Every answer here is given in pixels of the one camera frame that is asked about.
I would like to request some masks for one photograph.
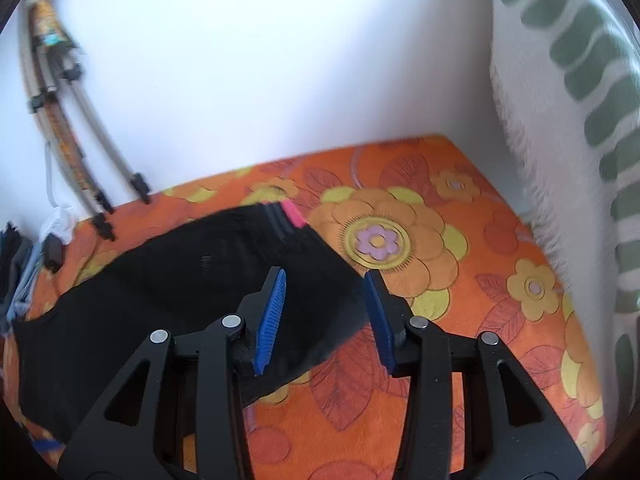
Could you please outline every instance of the black cloth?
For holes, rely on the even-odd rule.
[[[31,250],[33,249],[33,243],[31,240],[25,237],[21,237],[20,245],[14,256],[12,256],[9,262],[9,269],[6,279],[6,293],[4,298],[0,297],[0,334],[5,335],[9,332],[9,322],[7,321],[6,314],[9,311],[11,302],[14,299],[15,289],[20,283],[20,279],[24,274],[24,269],[29,262],[31,256]]]
[[[359,275],[311,227],[293,227],[278,204],[226,210],[127,251],[40,318],[16,322],[22,412],[68,442],[149,333],[204,329],[260,290],[271,266],[286,271],[286,301],[271,363],[241,380],[243,406],[321,363],[366,322]]]
[[[2,234],[2,250],[0,250],[0,301],[4,299],[9,289],[9,271],[11,260],[18,248],[22,237],[17,229],[11,224],[7,224]]]

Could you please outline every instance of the orange bedspread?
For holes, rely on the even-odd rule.
[[[381,269],[388,288],[416,314],[448,332],[497,332],[559,413],[588,463],[604,450],[602,398],[574,313],[529,230],[445,137],[429,136],[300,156],[172,187],[145,206],[112,217],[115,242],[87,222],[76,229],[66,263],[41,273],[29,319],[118,254],[190,219],[238,205],[290,198],[307,221],[360,273]],[[381,226],[391,237],[357,244]],[[397,246],[390,247],[391,241]],[[4,355],[5,401],[17,400],[18,354]],[[454,377],[452,468],[462,467],[463,399]],[[386,374],[365,328],[330,359],[246,409],[258,480],[383,480],[392,477],[408,383]],[[193,438],[184,441],[194,468]],[[46,458],[55,464],[62,449]]]

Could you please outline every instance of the white cable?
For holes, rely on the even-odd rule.
[[[44,143],[44,165],[47,173],[47,198],[51,207],[58,207],[55,197],[53,196],[53,182],[51,177],[51,143]]]

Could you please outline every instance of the yellow flower pattern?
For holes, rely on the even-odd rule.
[[[520,302],[522,313],[529,321],[538,321],[543,314],[554,314],[559,307],[554,292],[556,277],[549,266],[536,266],[525,258],[516,262],[516,274],[507,279],[507,290]]]
[[[307,384],[311,380],[311,373],[305,372],[297,379],[294,379],[289,384],[285,384],[284,386],[279,387],[275,392],[269,394],[267,396],[261,397],[258,402],[263,404],[280,404],[287,400],[287,396],[289,395],[289,386],[291,384]]]
[[[580,433],[578,433],[578,438],[575,440],[580,453],[582,453],[584,462],[587,464],[590,462],[591,454],[600,440],[600,432],[594,430],[594,427],[595,424],[591,422],[585,424],[580,430]]]
[[[292,180],[278,176],[250,186],[251,193],[242,199],[241,205],[259,202],[279,202],[298,195],[298,188]]]
[[[318,206],[310,225],[359,273],[379,269],[389,291],[414,312],[441,317],[458,276],[466,238],[410,189],[341,190]]]
[[[88,280],[90,277],[95,276],[106,265],[110,264],[118,256],[117,251],[106,251],[103,253],[97,253],[90,261],[86,263],[82,271],[76,278],[76,283],[82,283],[84,280]]]
[[[602,416],[602,397],[598,387],[598,373],[589,352],[578,315],[575,313],[571,297],[562,297],[562,314],[566,316],[564,342],[566,350],[562,356],[561,379],[564,390],[580,405],[588,408],[592,418]]]
[[[464,173],[444,170],[431,177],[431,183],[436,193],[443,198],[472,202],[476,196],[480,196],[480,189],[472,177]]]

